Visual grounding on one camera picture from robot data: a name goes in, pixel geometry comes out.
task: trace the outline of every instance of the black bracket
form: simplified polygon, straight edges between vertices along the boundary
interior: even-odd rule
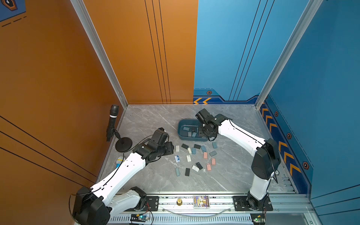
[[[235,211],[253,211],[248,207],[246,198],[247,196],[233,196]],[[269,197],[265,199],[264,207],[266,211],[274,210]]]
[[[159,196],[146,196],[146,202],[149,204],[150,210],[152,212],[158,211]],[[148,210],[148,205],[145,204],[144,209],[142,209],[141,211],[147,211],[147,210]],[[125,210],[125,211],[126,212],[136,212],[136,210],[134,210],[133,208],[130,208],[130,209]]]

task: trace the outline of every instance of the round stand base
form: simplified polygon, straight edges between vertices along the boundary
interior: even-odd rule
[[[115,144],[115,149],[118,152],[126,152],[128,151],[132,146],[132,140],[130,138],[121,138],[119,139]]]

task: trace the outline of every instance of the orange wall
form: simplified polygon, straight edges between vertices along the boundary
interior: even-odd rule
[[[84,2],[129,104],[192,103],[198,1]]]
[[[26,10],[0,22],[0,116],[82,168],[0,117],[1,223],[72,225],[69,195],[96,181],[120,102],[69,0]]]

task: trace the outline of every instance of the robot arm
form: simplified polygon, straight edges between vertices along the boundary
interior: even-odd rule
[[[221,114],[214,117],[206,109],[198,112],[196,117],[202,124],[199,134],[201,133],[209,140],[215,139],[217,134],[228,137],[254,157],[251,165],[254,178],[248,193],[248,203],[252,209],[259,209],[265,200],[270,179],[280,165],[277,143],[273,139],[265,140],[247,132]]]
[[[146,193],[138,187],[114,197],[128,180],[153,162],[157,157],[174,153],[169,135],[163,128],[157,129],[151,139],[136,145],[129,157],[107,177],[90,189],[82,187],[76,195],[72,216],[81,225],[105,225],[111,215],[130,208],[142,209]]]

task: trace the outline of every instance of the vent grille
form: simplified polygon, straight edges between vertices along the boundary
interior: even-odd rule
[[[206,217],[181,217],[181,216],[172,216],[172,215],[158,215],[154,216],[154,223],[153,224],[197,224],[206,222],[208,224],[252,224],[250,214],[242,214],[242,215],[222,215],[212,218]],[[130,223],[130,214],[127,216],[114,216],[110,218],[109,223],[114,224],[128,224]]]

